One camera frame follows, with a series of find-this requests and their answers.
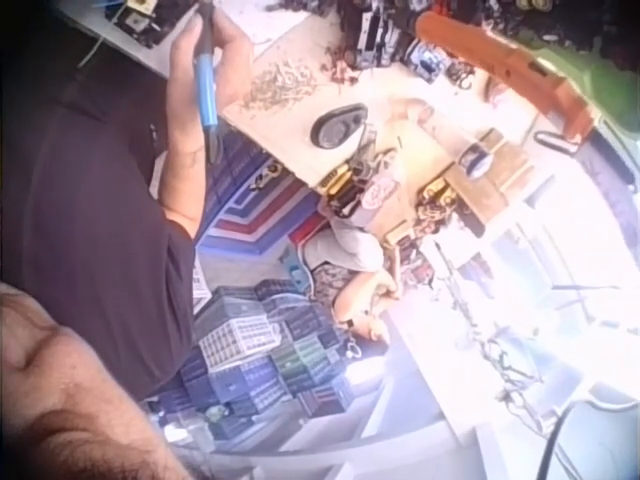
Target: blue soldering iron handle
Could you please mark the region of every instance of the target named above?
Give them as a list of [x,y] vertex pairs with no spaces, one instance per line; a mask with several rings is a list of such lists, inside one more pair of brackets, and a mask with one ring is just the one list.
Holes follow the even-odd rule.
[[202,33],[195,51],[195,72],[198,90],[198,109],[202,128],[209,131],[218,126],[216,83],[213,73],[213,2],[201,1],[198,13],[202,16]]

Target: orange tool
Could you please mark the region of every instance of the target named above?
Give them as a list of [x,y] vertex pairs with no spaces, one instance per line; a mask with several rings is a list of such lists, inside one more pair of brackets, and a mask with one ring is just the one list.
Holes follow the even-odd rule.
[[528,52],[512,47],[482,28],[433,11],[406,10],[394,16],[396,26],[425,43],[433,43],[485,70],[526,98],[567,140],[582,143],[594,126],[586,100],[569,80],[549,71]]

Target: soldering iron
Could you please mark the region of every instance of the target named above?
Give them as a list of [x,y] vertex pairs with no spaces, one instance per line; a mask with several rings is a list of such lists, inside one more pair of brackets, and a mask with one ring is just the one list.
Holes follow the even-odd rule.
[[204,131],[205,153],[211,164],[221,156],[216,84],[213,71],[213,0],[202,0],[198,13],[202,17],[202,33],[195,50],[195,76],[200,122]]

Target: man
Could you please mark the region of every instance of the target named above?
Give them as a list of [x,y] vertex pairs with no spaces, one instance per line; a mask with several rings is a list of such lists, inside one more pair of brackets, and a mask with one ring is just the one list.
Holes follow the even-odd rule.
[[0,283],[2,477],[190,478],[94,351]]
[[[28,61],[3,85],[3,279],[84,338],[138,400],[194,342],[205,156],[193,54],[202,21],[194,16],[171,49],[158,202],[119,132],[76,99],[80,87],[45,94],[36,77],[46,70]],[[222,111],[250,87],[253,46],[220,9],[214,24]]]
[[309,238],[301,255],[312,279],[313,297],[351,334],[346,345],[350,356],[384,355],[390,337],[380,314],[402,295],[398,251],[391,251],[389,273],[375,236],[333,215],[324,199],[318,210],[329,228]]

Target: black t-shirt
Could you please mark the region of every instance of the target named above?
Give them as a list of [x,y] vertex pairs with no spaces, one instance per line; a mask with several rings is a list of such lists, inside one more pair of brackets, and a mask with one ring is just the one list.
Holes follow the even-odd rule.
[[3,281],[142,399],[193,345],[194,244],[149,194],[121,132],[77,92],[28,70],[3,84]]

